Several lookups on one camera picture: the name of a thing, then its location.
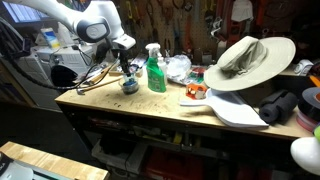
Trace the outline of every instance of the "wooden workbench top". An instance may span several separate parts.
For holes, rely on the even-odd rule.
[[[72,161],[63,157],[29,148],[17,143],[7,142],[0,148],[7,156],[77,180],[105,180],[109,172],[83,163]]]
[[[182,107],[180,100],[191,100],[185,95],[186,88],[174,83],[168,83],[165,93],[153,92],[147,87],[146,72],[139,79],[139,91],[132,95],[125,95],[119,84],[109,84],[78,95],[76,90],[70,90],[56,98],[58,104],[97,109],[140,117],[156,118],[186,124],[194,124],[231,131],[246,132],[279,138],[295,139],[312,136],[310,132],[300,127],[296,122],[297,109],[285,123],[269,126],[267,129],[235,128],[226,126],[207,106]]]

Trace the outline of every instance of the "white paddle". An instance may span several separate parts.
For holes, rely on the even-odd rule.
[[[236,92],[222,92],[209,88],[205,99],[180,101],[180,105],[210,106],[222,122],[233,127],[269,126]]]

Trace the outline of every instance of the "hat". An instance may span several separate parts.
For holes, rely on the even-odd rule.
[[[294,43],[284,37],[246,36],[225,51],[204,73],[207,86],[236,91],[260,84],[285,70],[295,55]]]

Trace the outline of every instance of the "pliers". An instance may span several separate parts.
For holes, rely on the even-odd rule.
[[[182,12],[186,6],[186,0],[183,0],[182,3],[180,3],[180,6],[177,5],[175,0],[172,0],[173,6],[180,11],[180,19],[182,19]]]
[[[173,21],[173,32],[174,32],[174,55],[181,54],[182,47],[180,44],[180,22],[179,19]]]
[[[166,57],[170,57],[170,49],[171,49],[170,39],[165,38],[164,39],[164,50],[166,52]]]

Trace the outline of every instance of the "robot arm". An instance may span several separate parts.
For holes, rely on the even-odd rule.
[[[64,24],[83,41],[95,43],[106,39],[112,49],[128,50],[136,41],[126,35],[112,1],[92,0],[84,12],[72,10],[56,0],[4,0],[37,9]]]

